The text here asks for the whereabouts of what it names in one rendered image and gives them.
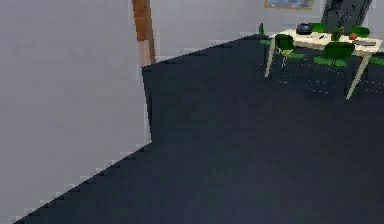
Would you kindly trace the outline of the framed wall picture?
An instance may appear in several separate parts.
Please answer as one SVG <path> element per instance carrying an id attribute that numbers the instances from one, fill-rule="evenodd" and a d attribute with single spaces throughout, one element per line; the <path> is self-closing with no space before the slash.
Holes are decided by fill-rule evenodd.
<path id="1" fill-rule="evenodd" d="M 314 0 L 263 0 L 265 8 L 311 10 Z"/>

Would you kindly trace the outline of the black round pot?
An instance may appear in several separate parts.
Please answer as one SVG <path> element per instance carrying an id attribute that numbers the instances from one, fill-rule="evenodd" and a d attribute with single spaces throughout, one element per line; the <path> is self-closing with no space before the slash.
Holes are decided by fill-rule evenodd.
<path id="1" fill-rule="evenodd" d="M 310 35 L 312 33 L 312 25 L 310 23 L 300 23 L 296 27 L 298 35 Z"/>

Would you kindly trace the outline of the dark green cup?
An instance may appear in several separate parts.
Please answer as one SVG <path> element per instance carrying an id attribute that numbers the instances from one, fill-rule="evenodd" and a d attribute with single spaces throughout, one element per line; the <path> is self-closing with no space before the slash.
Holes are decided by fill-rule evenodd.
<path id="1" fill-rule="evenodd" d="M 331 40 L 332 41 L 339 41 L 343 34 L 344 34 L 344 28 L 343 27 L 335 28 L 331 33 Z"/>

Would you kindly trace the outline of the dark grey fridge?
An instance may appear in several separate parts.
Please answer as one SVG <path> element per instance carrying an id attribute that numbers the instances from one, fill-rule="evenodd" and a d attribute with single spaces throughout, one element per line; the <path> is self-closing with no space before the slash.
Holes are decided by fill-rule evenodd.
<path id="1" fill-rule="evenodd" d="M 321 19 L 326 32 L 344 28 L 349 32 L 352 27 L 361 26 L 372 0 L 326 0 Z"/>

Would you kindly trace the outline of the cream dining table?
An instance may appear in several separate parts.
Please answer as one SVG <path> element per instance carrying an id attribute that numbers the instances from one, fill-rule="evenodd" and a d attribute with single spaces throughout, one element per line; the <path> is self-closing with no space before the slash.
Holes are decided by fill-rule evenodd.
<path id="1" fill-rule="evenodd" d="M 265 77 L 268 78 L 270 75 L 270 69 L 273 61 L 273 56 L 275 52 L 275 42 L 274 38 L 277 34 L 287 34 L 293 37 L 294 39 L 294 46 L 295 47 L 304 47 L 304 48 L 309 48 L 309 49 L 315 49 L 315 50 L 323 50 L 325 46 L 329 42 L 349 42 L 353 43 L 354 40 L 349 40 L 349 38 L 345 35 L 342 35 L 339 41 L 332 41 L 331 40 L 331 34 L 328 33 L 317 33 L 313 32 L 310 35 L 298 35 L 295 30 L 293 29 L 288 29 L 276 34 L 272 34 L 269 36 L 271 39 L 271 44 L 269 47 L 269 54 L 268 54 L 268 59 L 267 59 L 267 64 L 266 64 L 266 70 L 265 70 Z M 351 83 L 351 86 L 347 92 L 346 95 L 346 100 L 349 100 L 352 97 L 352 94 L 356 88 L 356 86 L 359 84 L 361 81 L 362 75 L 364 70 L 366 69 L 370 57 L 372 57 L 374 54 L 376 54 L 383 43 L 382 40 L 380 39 L 372 39 L 372 38 L 361 38 L 358 37 L 356 40 L 364 40 L 364 41 L 375 41 L 376 45 L 375 46 L 361 46 L 361 45 L 355 45 L 355 50 L 352 53 L 351 56 L 358 56 L 362 58 L 362 61 L 358 67 L 358 70 L 354 76 L 354 79 Z"/>

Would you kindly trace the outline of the brown wooden room door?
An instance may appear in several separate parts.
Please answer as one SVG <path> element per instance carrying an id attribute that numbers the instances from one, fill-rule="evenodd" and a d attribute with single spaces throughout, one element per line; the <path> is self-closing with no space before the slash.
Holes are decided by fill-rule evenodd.
<path id="1" fill-rule="evenodd" d="M 156 58 L 150 0 L 132 0 L 132 6 L 141 63 L 143 66 L 154 64 Z"/>

